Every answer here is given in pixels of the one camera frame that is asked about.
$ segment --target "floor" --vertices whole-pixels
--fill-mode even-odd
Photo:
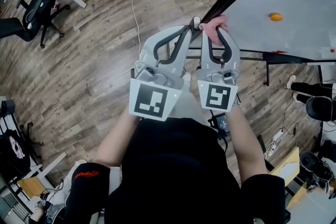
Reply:
[[[22,18],[17,0],[1,4],[1,18]],[[95,151],[116,123],[128,102],[130,69],[138,57],[137,27],[131,0],[84,0],[86,9],[70,0],[72,10],[54,22],[65,37],[47,33],[46,48],[39,47],[39,36],[26,43],[18,37],[0,40],[0,95],[14,99],[20,124],[34,123],[33,138],[44,142],[40,153],[45,165],[61,152],[66,160],[52,174],[58,182],[76,160],[91,160]],[[194,15],[204,16],[216,0],[134,0],[142,42],[160,29],[188,24]],[[198,60],[189,60],[193,72],[192,91],[197,95],[195,69]],[[256,135],[267,145],[282,126],[283,113],[292,101],[292,92],[283,85],[291,74],[298,81],[318,81],[317,67],[277,65],[270,67],[271,85],[265,86],[265,64],[242,61],[239,96]],[[285,127],[305,116],[304,106],[293,102],[286,113]],[[299,122],[296,137],[287,135],[270,162],[276,165],[295,145],[301,151],[314,144],[319,123]],[[228,165],[238,179],[238,168],[229,143]]]

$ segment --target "orange ball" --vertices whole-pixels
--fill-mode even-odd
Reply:
[[[269,15],[269,18],[272,20],[272,21],[275,21],[275,22],[278,22],[280,20],[283,19],[283,16],[280,14],[280,13],[271,13]]]

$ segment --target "black office chair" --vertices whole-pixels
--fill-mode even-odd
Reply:
[[[24,0],[19,0],[16,8],[22,5],[26,9],[22,24],[18,18],[0,19],[0,38],[16,35],[28,42],[35,38],[41,26],[43,26],[40,43],[42,49],[45,47],[43,41],[48,27],[58,32],[62,38],[64,34],[51,21],[63,10],[69,10],[70,6],[65,5],[51,15],[54,4],[55,0],[31,0],[29,5]]]

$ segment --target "cable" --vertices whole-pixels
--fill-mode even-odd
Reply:
[[[227,147],[228,147],[228,145],[227,145],[227,141],[226,141],[226,139],[225,139],[225,137],[222,135],[222,133],[218,130],[218,132],[219,132],[219,135],[222,137],[222,139],[224,140],[224,143],[225,143],[225,155],[226,155],[226,151],[227,151]]]
[[[137,24],[137,27],[138,27],[139,58],[140,58],[141,41],[140,41],[140,34],[139,34],[139,24],[138,24],[138,21],[136,20],[136,16],[135,16],[135,12],[134,12],[133,0],[131,0],[131,3],[132,3],[132,10],[133,10],[133,15],[134,15],[134,20],[135,20],[135,23]]]
[[[52,196],[50,197],[50,199],[49,199],[49,201],[51,201],[51,199],[52,199],[52,201],[51,201],[51,205],[50,205],[50,207],[48,208],[48,210],[47,210],[47,212],[46,212],[46,219],[47,219],[47,222],[48,222],[48,223],[51,223],[51,222],[52,222],[52,219],[51,219],[51,217],[49,216],[49,212],[50,212],[52,206],[54,205],[55,194],[58,193],[60,190],[62,190],[62,189],[63,189],[63,186],[64,186],[64,180],[61,178],[61,181],[60,181],[59,185],[55,188],[53,195],[52,195]]]
[[[323,80],[323,81],[321,81],[319,84],[320,84],[320,86],[321,86],[322,88],[326,88],[326,89],[331,89],[331,90],[332,90],[332,88],[324,87],[324,86],[321,85],[322,83],[329,82],[329,81],[332,81],[332,80],[336,81],[336,79]]]
[[[34,167],[34,166],[38,166],[38,165],[40,165],[40,164],[38,163],[38,164],[32,165],[29,169],[31,169],[31,168]]]
[[[297,121],[295,121],[288,129],[287,128],[285,128],[285,127],[281,127],[281,128],[279,128],[275,133],[277,133],[278,131],[280,131],[280,130],[286,130],[286,133],[282,136],[282,138],[281,138],[281,140],[280,140],[280,143],[277,145],[277,147],[275,148],[275,150],[273,151],[273,154],[274,154],[274,152],[280,147],[280,144],[282,143],[282,140],[286,137],[286,135],[287,134],[290,134],[290,135],[294,135],[295,134],[295,132],[298,130],[298,128],[299,128],[299,126],[298,127],[295,127],[296,126],[296,124],[298,125],[298,122],[299,121],[301,121],[301,120],[303,120],[303,119],[306,119],[306,121],[308,122],[308,125],[312,125],[313,123],[314,123],[314,121],[312,122],[312,123],[309,123],[309,120],[306,118],[306,117],[302,117],[302,118],[300,118],[300,119],[298,119]],[[293,125],[294,125],[294,129],[295,129],[295,131],[293,131],[292,133],[290,133],[289,132],[289,130],[293,127]],[[295,140],[303,147],[303,149],[305,149],[305,147],[300,143],[300,141],[298,141],[297,139],[296,139],[296,137],[294,136],[294,138],[295,138]],[[275,145],[275,141],[273,141],[272,140],[272,142],[271,143],[269,143],[268,144],[268,146],[267,146],[267,148],[266,148],[266,151],[265,151],[265,153],[264,153],[264,158],[265,159],[267,159],[268,158],[268,156],[267,156],[267,153],[270,153],[271,151],[270,151],[270,149],[272,148],[272,146],[274,146]]]
[[[28,17],[28,15],[29,15],[32,11],[33,11],[33,10],[31,10],[31,11],[27,14],[26,19],[25,19],[26,23],[28,23],[28,22],[27,22],[27,17]]]

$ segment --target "shoe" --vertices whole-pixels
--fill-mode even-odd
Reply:
[[[291,75],[287,84],[286,84],[286,89],[290,89],[290,87],[292,86],[292,83],[295,82],[296,80],[296,76],[295,75]]]
[[[297,92],[293,93],[293,99],[294,99],[295,102],[300,103],[300,101],[298,101],[298,93]]]
[[[182,79],[184,80],[184,90],[190,91],[191,73],[185,72]]]

